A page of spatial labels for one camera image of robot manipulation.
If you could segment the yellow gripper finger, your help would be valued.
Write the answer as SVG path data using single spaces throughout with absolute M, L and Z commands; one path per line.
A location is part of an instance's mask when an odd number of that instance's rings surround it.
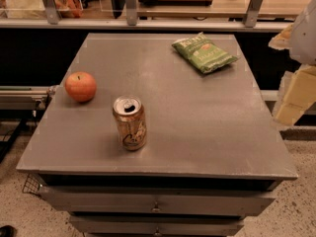
M 302 64 L 295 72 L 285 71 L 273 109 L 274 120 L 294 125 L 316 103 L 316 67 Z

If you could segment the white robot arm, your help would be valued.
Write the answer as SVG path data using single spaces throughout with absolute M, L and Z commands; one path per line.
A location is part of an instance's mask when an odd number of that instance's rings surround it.
M 316 103 L 316 0 L 311 0 L 287 26 L 269 42 L 276 50 L 287 49 L 292 60 L 300 63 L 294 73 L 285 73 L 287 85 L 280 92 L 274 109 L 275 121 L 294 125 Z

